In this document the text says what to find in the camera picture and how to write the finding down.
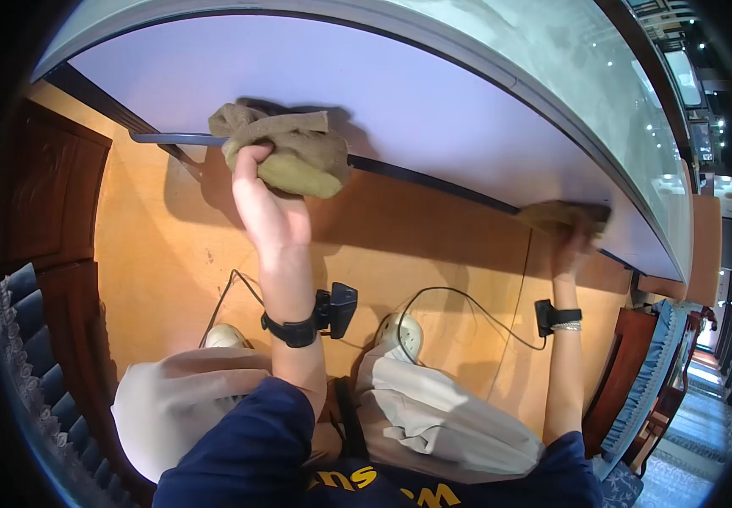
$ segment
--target wristband device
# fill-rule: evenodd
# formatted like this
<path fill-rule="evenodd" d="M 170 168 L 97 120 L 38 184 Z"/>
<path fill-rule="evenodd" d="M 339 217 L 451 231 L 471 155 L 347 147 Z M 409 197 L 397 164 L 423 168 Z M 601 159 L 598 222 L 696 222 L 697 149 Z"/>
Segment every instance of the wristband device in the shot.
<path fill-rule="evenodd" d="M 324 335 L 340 339 L 349 328 L 357 307 L 358 290 L 340 282 L 333 282 L 331 292 L 318 290 L 315 294 L 315 309 L 308 319 L 299 323 L 278 324 L 265 312 L 262 314 L 262 330 L 270 330 L 270 333 L 291 348 L 302 348 L 312 344 L 318 331 L 327 327 L 329 331 Z"/>
<path fill-rule="evenodd" d="M 556 329 L 580 331 L 583 313 L 580 309 L 558 310 L 549 300 L 535 302 L 535 317 L 538 322 L 538 336 L 546 337 Z"/>

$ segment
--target blue carpet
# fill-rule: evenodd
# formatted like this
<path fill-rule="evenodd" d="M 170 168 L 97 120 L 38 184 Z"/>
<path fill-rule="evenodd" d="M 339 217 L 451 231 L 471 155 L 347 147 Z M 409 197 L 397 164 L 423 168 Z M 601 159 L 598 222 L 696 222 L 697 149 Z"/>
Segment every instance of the blue carpet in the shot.
<path fill-rule="evenodd" d="M 691 362 L 688 392 L 645 464 L 640 508 L 695 508 L 713 487 L 732 449 L 732 408 L 714 369 Z"/>

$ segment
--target brown rag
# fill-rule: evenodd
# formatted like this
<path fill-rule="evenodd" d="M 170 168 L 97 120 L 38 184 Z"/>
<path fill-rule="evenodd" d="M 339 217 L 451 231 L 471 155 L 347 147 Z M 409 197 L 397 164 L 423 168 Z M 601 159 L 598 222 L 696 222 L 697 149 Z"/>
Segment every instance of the brown rag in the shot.
<path fill-rule="evenodd" d="M 554 236 L 562 236 L 582 225 L 592 238 L 599 238 L 610 215 L 611 208 L 606 205 L 547 201 L 522 208 L 515 218 Z"/>
<path fill-rule="evenodd" d="M 227 137 L 222 153 L 230 171 L 243 146 L 269 141 L 274 148 L 259 163 L 259 178 L 287 193 L 331 198 L 349 181 L 346 141 L 329 129 L 326 111 L 268 116 L 228 103 L 208 119 L 210 134 Z"/>

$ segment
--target forearm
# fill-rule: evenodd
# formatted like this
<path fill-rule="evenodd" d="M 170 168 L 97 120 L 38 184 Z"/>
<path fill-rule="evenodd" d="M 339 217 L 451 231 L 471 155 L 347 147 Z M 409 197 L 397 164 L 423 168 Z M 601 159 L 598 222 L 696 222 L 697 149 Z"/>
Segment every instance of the forearm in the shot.
<path fill-rule="evenodd" d="M 259 254 L 259 284 L 264 308 L 276 323 L 298 323 L 315 309 L 309 247 Z M 320 337 L 311 345 L 291 348 L 277 337 L 272 343 L 272 374 L 307 395 L 318 419 L 326 400 L 326 366 Z"/>
<path fill-rule="evenodd" d="M 578 308 L 573 276 L 555 277 L 552 288 L 556 309 Z M 547 445 L 567 432 L 580 431 L 584 398 L 582 357 L 579 331 L 559 329 L 554 332 L 544 419 L 544 443 Z"/>

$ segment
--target silver bracelet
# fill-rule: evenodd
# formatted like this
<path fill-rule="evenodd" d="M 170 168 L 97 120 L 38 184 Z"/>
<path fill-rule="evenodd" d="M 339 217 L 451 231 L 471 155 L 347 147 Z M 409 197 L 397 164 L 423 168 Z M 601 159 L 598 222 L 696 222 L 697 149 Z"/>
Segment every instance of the silver bracelet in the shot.
<path fill-rule="evenodd" d="M 552 331 L 555 331 L 555 330 L 580 331 L 580 330 L 582 330 L 582 327 L 580 326 L 580 321 L 566 321 L 565 323 L 556 323 L 556 324 L 553 324 L 550 328 L 552 329 Z"/>

